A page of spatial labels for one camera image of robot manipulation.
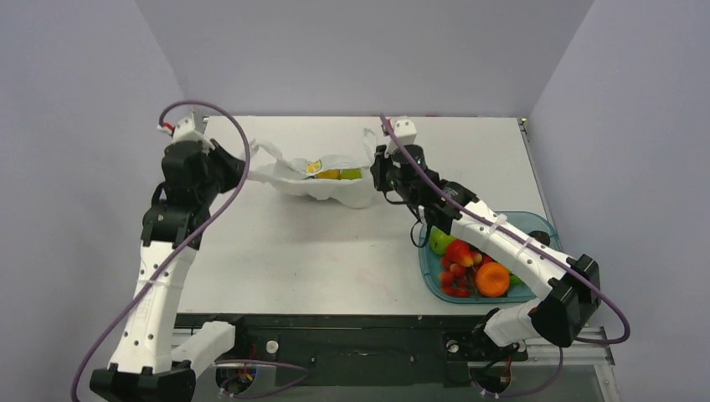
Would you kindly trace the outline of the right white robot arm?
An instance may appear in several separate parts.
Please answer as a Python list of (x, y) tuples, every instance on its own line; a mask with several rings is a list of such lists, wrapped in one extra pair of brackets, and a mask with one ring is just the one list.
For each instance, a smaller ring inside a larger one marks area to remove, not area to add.
[(561, 348), (578, 340), (601, 302), (598, 264), (587, 255), (574, 259), (552, 249), (490, 209), (471, 190), (440, 178), (426, 167), (421, 147), (408, 145), (405, 151), (408, 156), (385, 145), (375, 148), (370, 167), (375, 189), (395, 192), (399, 203), (427, 229), (440, 229), (489, 255), (534, 295), (523, 304), (488, 312), (472, 335), (474, 350), (492, 358), (531, 338)]

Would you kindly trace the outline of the white plastic bag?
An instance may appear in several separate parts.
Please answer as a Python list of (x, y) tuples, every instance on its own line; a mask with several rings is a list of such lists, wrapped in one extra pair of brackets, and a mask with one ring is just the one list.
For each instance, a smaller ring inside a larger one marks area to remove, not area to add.
[[(373, 176), (370, 173), (377, 146), (375, 132), (365, 128), (360, 142), (367, 157), (365, 160), (330, 154), (310, 161), (304, 158), (287, 160), (274, 143), (254, 139), (250, 141), (250, 155), (253, 157), (262, 151), (271, 156), (274, 162), (260, 167), (251, 167), (248, 179), (269, 184), (286, 195), (310, 197), (318, 201), (332, 199), (351, 209), (364, 209), (370, 205), (376, 194)], [(314, 178), (315, 174), (323, 170), (347, 168), (361, 168), (363, 178), (358, 180)]]

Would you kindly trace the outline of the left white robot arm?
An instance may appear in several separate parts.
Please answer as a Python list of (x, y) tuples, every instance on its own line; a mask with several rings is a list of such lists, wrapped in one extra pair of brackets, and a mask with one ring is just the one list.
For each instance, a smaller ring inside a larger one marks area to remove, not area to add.
[(183, 283), (203, 232), (234, 201), (250, 170), (251, 151), (234, 157), (216, 140), (176, 142), (162, 158), (164, 179), (142, 218), (136, 291), (112, 327), (124, 322), (106, 368), (94, 370), (90, 390), (106, 401), (189, 401), (197, 381), (194, 358), (172, 356), (171, 337)]

